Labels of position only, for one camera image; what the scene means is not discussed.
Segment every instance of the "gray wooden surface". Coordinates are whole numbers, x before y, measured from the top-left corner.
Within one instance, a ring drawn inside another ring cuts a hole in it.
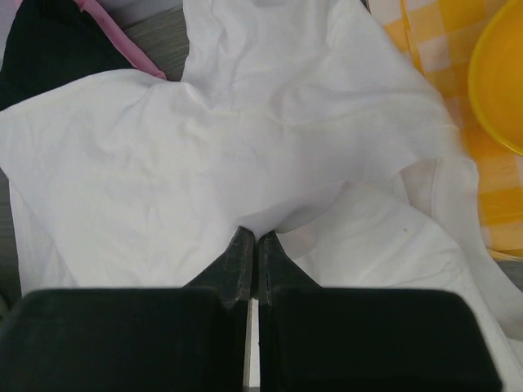
[[[126,30],[127,35],[163,70],[180,80],[189,53],[186,24],[180,8],[165,11]],[[20,296],[16,245],[7,179],[0,174],[0,294],[11,304]],[[503,262],[501,268],[523,290],[523,263]]]

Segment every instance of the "yellow plate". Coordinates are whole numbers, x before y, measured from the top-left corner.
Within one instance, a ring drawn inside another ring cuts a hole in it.
[[[468,94],[481,126],[523,155],[523,0],[510,0],[481,35],[468,72]]]

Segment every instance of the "pink strap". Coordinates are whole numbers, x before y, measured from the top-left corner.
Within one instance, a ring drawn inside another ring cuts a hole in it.
[[[114,47],[131,63],[131,65],[156,78],[167,79],[165,73],[160,71],[149,57],[119,28],[109,14],[96,0],[74,0],[80,11],[85,11],[100,26]],[[22,0],[15,0],[19,7]]]

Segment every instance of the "pink fabric edge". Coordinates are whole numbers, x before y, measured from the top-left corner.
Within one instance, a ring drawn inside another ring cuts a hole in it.
[[[23,0],[15,0],[16,8]],[[131,65],[156,78],[167,79],[165,73],[119,28],[107,11],[96,0],[74,0],[80,11],[85,11],[100,26],[114,47],[131,63]]]

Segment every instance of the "yellow gingham napkin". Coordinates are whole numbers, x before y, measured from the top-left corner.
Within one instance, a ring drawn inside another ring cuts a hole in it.
[[[369,0],[392,41],[441,93],[480,173],[485,244],[523,256],[523,157],[496,143],[476,121],[467,70],[484,27],[507,0]]]

